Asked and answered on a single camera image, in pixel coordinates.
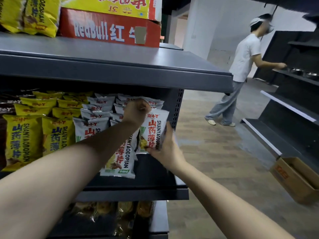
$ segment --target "shoe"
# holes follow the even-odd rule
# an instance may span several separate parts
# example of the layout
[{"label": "shoe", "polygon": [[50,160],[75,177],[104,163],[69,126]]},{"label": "shoe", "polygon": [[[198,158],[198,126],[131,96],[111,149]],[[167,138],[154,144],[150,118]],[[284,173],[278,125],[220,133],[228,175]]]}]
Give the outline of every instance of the shoe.
[{"label": "shoe", "polygon": [[228,125],[226,125],[226,124],[221,124],[221,125],[223,125],[223,126],[236,126],[236,124],[233,122],[231,124],[228,124]]},{"label": "shoe", "polygon": [[207,122],[208,122],[210,125],[213,125],[213,126],[216,125],[216,122],[215,122],[214,120],[207,120]]}]

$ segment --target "black hair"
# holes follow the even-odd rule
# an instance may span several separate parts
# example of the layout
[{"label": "black hair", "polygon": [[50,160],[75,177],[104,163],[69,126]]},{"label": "black hair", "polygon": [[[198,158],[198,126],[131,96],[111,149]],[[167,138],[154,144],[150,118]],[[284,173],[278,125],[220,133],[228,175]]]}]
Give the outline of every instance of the black hair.
[{"label": "black hair", "polygon": [[[259,18],[271,21],[272,15],[269,13],[266,13],[266,14],[260,15]],[[262,23],[263,23],[262,21],[259,21],[258,23],[255,23],[254,25],[252,25],[250,27],[250,32],[256,31],[261,26]]]}]

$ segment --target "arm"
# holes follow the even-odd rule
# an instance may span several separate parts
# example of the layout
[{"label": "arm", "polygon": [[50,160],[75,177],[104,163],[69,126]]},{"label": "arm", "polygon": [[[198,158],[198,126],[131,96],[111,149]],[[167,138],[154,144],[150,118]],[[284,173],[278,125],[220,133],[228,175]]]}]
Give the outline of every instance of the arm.
[{"label": "arm", "polygon": [[283,69],[287,67],[285,63],[270,63],[267,61],[263,61],[261,58],[261,54],[253,55],[250,58],[253,60],[258,68]]},{"label": "arm", "polygon": [[130,102],[121,123],[0,180],[1,238],[45,238],[74,197],[140,127],[149,110],[142,99]]},{"label": "arm", "polygon": [[183,180],[228,239],[293,239],[266,215],[185,161],[167,123],[160,152],[147,151]]}]

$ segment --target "man wearing headset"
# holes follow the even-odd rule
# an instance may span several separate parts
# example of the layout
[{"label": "man wearing headset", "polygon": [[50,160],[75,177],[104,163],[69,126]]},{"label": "man wearing headset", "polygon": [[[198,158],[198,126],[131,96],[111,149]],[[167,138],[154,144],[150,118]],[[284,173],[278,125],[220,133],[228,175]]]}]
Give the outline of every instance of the man wearing headset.
[{"label": "man wearing headset", "polygon": [[232,121],[237,96],[251,71],[253,62],[259,68],[283,69],[287,67],[284,63],[270,63],[262,60],[259,38],[274,30],[270,24],[271,19],[272,16],[267,13],[250,22],[251,34],[238,44],[233,64],[229,69],[233,75],[233,93],[223,96],[221,101],[205,116],[209,124],[216,125],[214,120],[222,114],[221,125],[235,126]]}]

